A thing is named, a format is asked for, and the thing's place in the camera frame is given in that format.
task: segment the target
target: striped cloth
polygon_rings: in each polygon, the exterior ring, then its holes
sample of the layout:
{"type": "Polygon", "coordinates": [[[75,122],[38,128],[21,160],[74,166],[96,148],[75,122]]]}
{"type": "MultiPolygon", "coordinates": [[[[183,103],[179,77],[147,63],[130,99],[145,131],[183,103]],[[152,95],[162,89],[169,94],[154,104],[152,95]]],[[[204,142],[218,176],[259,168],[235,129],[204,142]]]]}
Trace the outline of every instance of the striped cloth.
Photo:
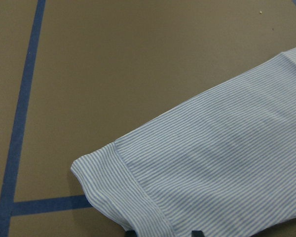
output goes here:
{"type": "Polygon", "coordinates": [[[249,237],[296,217],[296,48],[179,104],[72,172],[139,237],[249,237]]]}

